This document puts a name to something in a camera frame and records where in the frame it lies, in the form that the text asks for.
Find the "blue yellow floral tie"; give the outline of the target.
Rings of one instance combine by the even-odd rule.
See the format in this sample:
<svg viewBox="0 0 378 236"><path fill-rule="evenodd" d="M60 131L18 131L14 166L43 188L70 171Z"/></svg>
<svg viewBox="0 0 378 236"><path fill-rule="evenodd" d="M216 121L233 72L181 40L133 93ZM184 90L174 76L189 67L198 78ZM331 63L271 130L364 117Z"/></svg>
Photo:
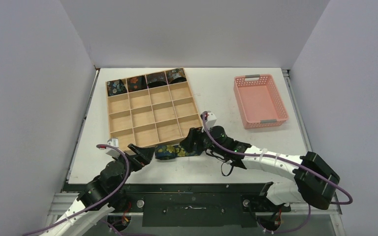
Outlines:
<svg viewBox="0 0 378 236"><path fill-rule="evenodd" d="M181 145L159 145L155 149L155 158L160 161L172 160L178 157L199 156L202 152L187 151Z"/></svg>

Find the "wooden compartment tray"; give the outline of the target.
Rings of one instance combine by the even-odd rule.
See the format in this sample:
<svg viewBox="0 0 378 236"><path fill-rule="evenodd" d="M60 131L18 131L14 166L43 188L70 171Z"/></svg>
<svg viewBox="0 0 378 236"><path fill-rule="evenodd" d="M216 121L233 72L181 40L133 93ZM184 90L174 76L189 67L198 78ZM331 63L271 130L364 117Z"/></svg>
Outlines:
<svg viewBox="0 0 378 236"><path fill-rule="evenodd" d="M126 88L127 78L131 77L121 79ZM128 92L127 88L127 93L110 97L106 88L109 137L117 138L119 148L129 151L129 144L145 148L179 143L190 128L200 127L201 118L186 78L186 82L140 91Z"/></svg>

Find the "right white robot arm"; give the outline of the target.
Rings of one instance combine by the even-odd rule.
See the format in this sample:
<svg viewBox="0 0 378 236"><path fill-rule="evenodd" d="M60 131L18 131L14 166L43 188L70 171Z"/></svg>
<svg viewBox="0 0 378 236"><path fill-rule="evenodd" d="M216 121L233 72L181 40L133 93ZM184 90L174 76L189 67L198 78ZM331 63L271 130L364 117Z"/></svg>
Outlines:
<svg viewBox="0 0 378 236"><path fill-rule="evenodd" d="M208 132L201 127L190 128L180 145L189 152L210 150L232 168L261 170L288 179L285 183L270 183L259 196L259 206L270 211L277 205L308 203L327 210L339 184L338 174L315 152L286 155L258 148L228 137L222 126Z"/></svg>

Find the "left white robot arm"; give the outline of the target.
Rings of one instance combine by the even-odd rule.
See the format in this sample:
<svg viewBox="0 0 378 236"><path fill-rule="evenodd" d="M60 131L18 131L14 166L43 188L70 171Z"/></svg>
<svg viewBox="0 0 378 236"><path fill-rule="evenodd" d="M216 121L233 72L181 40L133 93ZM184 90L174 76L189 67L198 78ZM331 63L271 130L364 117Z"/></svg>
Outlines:
<svg viewBox="0 0 378 236"><path fill-rule="evenodd" d="M155 148L129 144L131 154L108 144L99 144L97 148L111 151L113 161L85 185L65 213L42 235L82 236L109 213L131 209L131 200L123 187L131 173L150 164Z"/></svg>

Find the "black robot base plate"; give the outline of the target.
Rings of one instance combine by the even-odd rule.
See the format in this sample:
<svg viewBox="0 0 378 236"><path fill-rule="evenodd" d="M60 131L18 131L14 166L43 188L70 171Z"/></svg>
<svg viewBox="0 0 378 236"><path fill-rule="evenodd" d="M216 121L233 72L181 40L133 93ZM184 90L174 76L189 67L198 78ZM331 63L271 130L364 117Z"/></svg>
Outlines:
<svg viewBox="0 0 378 236"><path fill-rule="evenodd" d="M256 227L258 218L279 219L289 206L265 198L269 183L126 184L120 207L108 214L110 222L126 224L142 218L144 227Z"/></svg>

